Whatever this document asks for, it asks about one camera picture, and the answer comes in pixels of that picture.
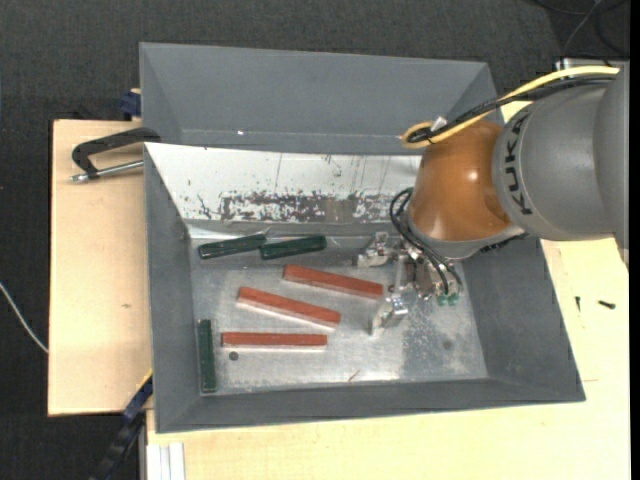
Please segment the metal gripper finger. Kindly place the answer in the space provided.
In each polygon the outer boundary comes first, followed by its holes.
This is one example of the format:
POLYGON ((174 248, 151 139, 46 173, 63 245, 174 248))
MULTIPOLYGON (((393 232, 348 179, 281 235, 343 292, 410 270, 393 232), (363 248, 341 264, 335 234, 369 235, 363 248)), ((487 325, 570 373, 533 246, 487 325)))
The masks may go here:
POLYGON ((378 336, 397 327, 408 315, 408 306, 399 294, 392 294, 381 300, 369 321, 369 334, 378 336))
POLYGON ((381 267, 396 260, 400 253, 397 239, 387 232, 376 232, 357 255, 358 268, 381 267))

